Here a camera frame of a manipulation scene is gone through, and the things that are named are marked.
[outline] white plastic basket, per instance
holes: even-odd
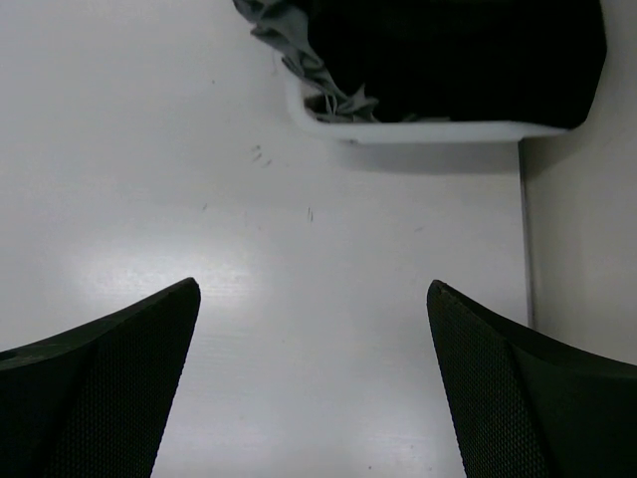
[[[555,136],[566,129],[515,121],[325,123],[305,107],[306,87],[287,69],[284,78],[288,111],[303,131],[325,139],[364,144],[510,142],[525,137]]]

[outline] white floor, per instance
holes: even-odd
[[[588,122],[524,149],[535,321],[637,363],[637,2],[602,5],[609,52]]]
[[[186,276],[154,476],[460,477],[440,278],[522,323],[515,145],[305,137],[230,0],[0,5],[0,349]]]

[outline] crumpled cloth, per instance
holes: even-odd
[[[351,94],[334,82],[324,61],[309,42],[308,13],[290,0],[233,0],[237,11],[254,24],[252,35],[283,54],[284,65],[317,90],[322,101],[311,98],[307,106],[325,122],[376,122],[378,100],[365,95],[364,84]]]

